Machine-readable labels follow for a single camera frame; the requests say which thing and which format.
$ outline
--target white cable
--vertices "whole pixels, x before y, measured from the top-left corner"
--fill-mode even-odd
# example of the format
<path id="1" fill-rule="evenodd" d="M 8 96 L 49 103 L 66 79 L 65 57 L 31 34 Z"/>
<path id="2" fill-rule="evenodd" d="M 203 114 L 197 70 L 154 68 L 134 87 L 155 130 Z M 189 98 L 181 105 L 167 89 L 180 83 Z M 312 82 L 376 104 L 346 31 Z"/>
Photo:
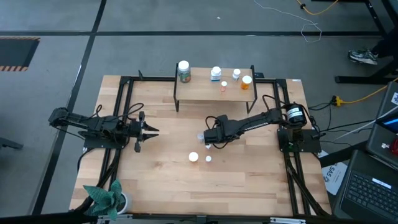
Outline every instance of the white cable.
<path id="1" fill-rule="evenodd" d="M 344 137 L 344 136 L 347 136 L 347 135 L 349 135 L 349 134 L 351 134 L 351 133 L 353 133 L 353 132 L 355 132 L 355 131 L 359 131 L 359 130 L 365 128 L 366 126 L 369 126 L 370 124 L 373 124 L 373 123 L 376 122 L 378 119 L 380 119 L 380 118 L 382 118 L 382 117 L 384 117 L 384 116 L 387 116 L 389 113 L 393 112 L 393 111 L 396 110 L 397 108 L 398 108 L 398 106 L 394 107 L 393 109 L 387 111 L 387 113 L 385 113 L 385 114 L 381 115 L 380 117 L 376 118 L 374 121 L 371 121 L 371 122 L 369 122 L 368 124 L 365 124 L 364 126 L 362 126 L 362 127 L 360 127 L 360 128 L 357 128 L 357 129 L 355 129 L 355 130 L 353 130 L 353 131 L 350 131 L 350 132 L 348 132 L 348 133 L 346 133 L 346 134 L 344 134 L 344 135 L 342 135 L 342 136 L 336 138 L 335 140 L 333 140 L 333 142 L 335 142 L 337 139 L 340 139 L 340 138 L 342 138 L 342 137 Z"/>
<path id="2" fill-rule="evenodd" d="M 301 28 L 301 35 L 304 37 L 304 40 L 305 40 L 307 43 L 314 43 L 314 42 L 318 42 L 318 41 L 321 40 L 321 38 L 322 38 L 322 30 L 319 29 L 319 27 L 317 26 L 317 25 L 318 25 L 317 23 L 314 23 L 314 22 L 312 22 L 312 21 L 309 20 L 309 19 L 304 19 L 304 18 L 302 18 L 302 17 L 300 17 L 300 16 L 296 16 L 296 15 L 293 15 L 293 14 L 288 13 L 288 12 L 282 12 L 282 11 L 280 11 L 280 10 L 278 10 L 278 9 L 274 9 L 273 7 L 264 7 L 264 6 L 260 5 L 256 0 L 253 0 L 253 1 L 254 1 L 258 6 L 262 7 L 263 9 L 272 9 L 272 10 L 275 10 L 275 11 L 277 11 L 277 12 L 280 12 L 280 13 L 283 13 L 283 14 L 288 14 L 288 15 L 290 15 L 290 16 L 294 16 L 294 17 L 296 17 L 296 18 L 299 18 L 299 19 L 302 19 L 302 20 L 304 20 L 304 21 L 310 22 L 309 24 L 304 24 L 303 27 Z M 313 41 L 308 41 L 308 40 L 307 40 L 307 38 L 306 38 L 305 35 L 303 34 L 303 31 L 304 31 L 304 29 L 305 29 L 306 26 L 314 26 L 315 28 L 317 28 L 317 29 L 320 31 L 318 40 L 313 40 Z"/>

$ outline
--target laptop keyboard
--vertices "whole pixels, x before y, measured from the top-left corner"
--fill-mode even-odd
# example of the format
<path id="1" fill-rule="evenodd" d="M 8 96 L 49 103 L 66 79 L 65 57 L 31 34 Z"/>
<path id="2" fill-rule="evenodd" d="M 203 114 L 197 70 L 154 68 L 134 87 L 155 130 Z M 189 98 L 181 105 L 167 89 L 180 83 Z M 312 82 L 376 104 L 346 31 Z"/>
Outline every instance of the laptop keyboard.
<path id="1" fill-rule="evenodd" d="M 398 220 L 398 192 L 366 175 L 351 174 L 345 197 L 391 220 Z"/>

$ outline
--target screen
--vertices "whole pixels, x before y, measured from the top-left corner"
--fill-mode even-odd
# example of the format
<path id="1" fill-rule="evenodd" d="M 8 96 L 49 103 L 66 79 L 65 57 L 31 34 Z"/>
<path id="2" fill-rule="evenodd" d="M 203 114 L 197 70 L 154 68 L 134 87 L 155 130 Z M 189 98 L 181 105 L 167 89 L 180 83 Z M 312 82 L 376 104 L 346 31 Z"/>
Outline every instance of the screen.
<path id="1" fill-rule="evenodd" d="M 390 131 L 398 133 L 398 118 L 392 118 L 389 121 L 382 122 Z"/>

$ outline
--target red and black mat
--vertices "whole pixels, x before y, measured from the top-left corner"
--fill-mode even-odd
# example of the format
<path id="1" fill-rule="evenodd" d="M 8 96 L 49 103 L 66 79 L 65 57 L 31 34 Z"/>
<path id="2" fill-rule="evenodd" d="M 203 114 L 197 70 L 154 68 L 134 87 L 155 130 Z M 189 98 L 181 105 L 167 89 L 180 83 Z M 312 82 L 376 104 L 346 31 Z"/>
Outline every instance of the red and black mat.
<path id="1" fill-rule="evenodd" d="M 26 71 L 39 42 L 39 37 L 0 37 L 0 72 Z"/>

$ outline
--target white pot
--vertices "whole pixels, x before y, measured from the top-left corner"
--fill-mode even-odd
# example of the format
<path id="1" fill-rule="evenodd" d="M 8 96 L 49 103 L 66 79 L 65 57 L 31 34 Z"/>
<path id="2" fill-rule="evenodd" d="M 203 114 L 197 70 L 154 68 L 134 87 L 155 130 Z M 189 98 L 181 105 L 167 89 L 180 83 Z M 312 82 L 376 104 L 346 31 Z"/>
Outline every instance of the white pot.
<path id="1" fill-rule="evenodd" d="M 123 209 L 118 212 L 118 215 L 126 213 L 132 207 L 132 199 L 129 194 L 122 192 L 122 196 L 124 197 L 126 203 L 124 204 Z"/>

